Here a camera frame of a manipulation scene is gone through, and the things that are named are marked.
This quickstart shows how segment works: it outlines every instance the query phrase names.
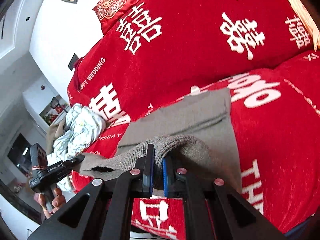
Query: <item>metal screw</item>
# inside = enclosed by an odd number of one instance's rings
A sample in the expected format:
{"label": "metal screw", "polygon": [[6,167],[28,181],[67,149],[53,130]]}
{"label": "metal screw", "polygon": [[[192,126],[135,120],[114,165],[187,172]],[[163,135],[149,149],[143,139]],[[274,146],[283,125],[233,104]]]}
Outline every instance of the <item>metal screw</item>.
{"label": "metal screw", "polygon": [[214,180],[214,183],[215,183],[217,186],[223,186],[223,185],[224,185],[224,180],[223,180],[223,179],[215,179],[215,180]]}
{"label": "metal screw", "polygon": [[140,170],[139,169],[132,169],[131,171],[130,171],[130,173],[132,174],[132,175],[139,175],[140,174]]}
{"label": "metal screw", "polygon": [[184,175],[187,173],[187,170],[185,168],[178,168],[177,173],[180,175]]}
{"label": "metal screw", "polygon": [[102,184],[102,179],[94,179],[94,180],[92,181],[92,184],[93,184],[94,186],[100,186],[100,185]]}

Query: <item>red embroidered cushion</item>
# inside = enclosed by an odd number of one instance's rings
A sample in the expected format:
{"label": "red embroidered cushion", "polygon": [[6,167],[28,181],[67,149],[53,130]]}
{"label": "red embroidered cushion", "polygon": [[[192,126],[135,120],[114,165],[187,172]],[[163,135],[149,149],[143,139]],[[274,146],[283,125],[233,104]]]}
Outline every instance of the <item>red embroidered cushion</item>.
{"label": "red embroidered cushion", "polygon": [[101,23],[105,35],[117,20],[140,0],[100,0],[93,10]]}

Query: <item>gray cloth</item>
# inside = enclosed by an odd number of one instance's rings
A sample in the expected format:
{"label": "gray cloth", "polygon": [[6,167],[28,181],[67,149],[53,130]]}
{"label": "gray cloth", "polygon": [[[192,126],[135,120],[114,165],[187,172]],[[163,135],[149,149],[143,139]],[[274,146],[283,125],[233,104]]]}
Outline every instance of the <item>gray cloth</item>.
{"label": "gray cloth", "polygon": [[[130,123],[118,145],[116,156],[104,159],[85,154],[80,173],[104,180],[117,178],[132,169],[137,158],[146,155],[149,143],[155,146],[155,188],[162,188],[162,160],[167,154],[204,179],[223,178],[238,192],[242,190],[239,154],[230,121],[228,89],[188,96]],[[111,172],[94,171],[95,167]]]}

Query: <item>beige towel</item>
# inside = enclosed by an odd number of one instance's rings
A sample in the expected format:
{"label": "beige towel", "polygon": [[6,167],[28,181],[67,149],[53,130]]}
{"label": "beige towel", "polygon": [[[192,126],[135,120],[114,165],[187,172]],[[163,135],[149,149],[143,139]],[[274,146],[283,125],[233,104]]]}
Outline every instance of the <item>beige towel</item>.
{"label": "beige towel", "polygon": [[318,47],[320,48],[320,34],[315,22],[313,21],[312,17],[310,16],[307,9],[304,7],[300,0],[288,1],[290,2],[292,9],[295,11],[295,13],[302,21],[308,33],[312,36],[313,48],[316,51]]}
{"label": "beige towel", "polygon": [[59,123],[49,126],[47,131],[47,148],[45,152],[47,155],[53,152],[53,143],[56,139],[64,135],[63,127],[66,123],[66,118],[63,118]]}

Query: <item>red bedspread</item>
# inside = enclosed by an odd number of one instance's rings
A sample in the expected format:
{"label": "red bedspread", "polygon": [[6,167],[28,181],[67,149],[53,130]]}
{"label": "red bedspread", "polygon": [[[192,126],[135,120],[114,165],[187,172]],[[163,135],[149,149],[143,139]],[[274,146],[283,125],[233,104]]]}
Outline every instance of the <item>red bedspread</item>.
{"label": "red bedspread", "polygon": [[[286,0],[142,0],[83,58],[69,84],[71,104],[111,123],[87,152],[112,157],[129,122],[192,86],[193,93],[228,86],[243,197],[286,232],[319,205],[320,77],[312,73],[320,59],[308,51],[266,68],[310,44]],[[72,179],[77,190],[90,181],[75,172]],[[179,200],[136,200],[132,223],[185,239],[182,214]]]}

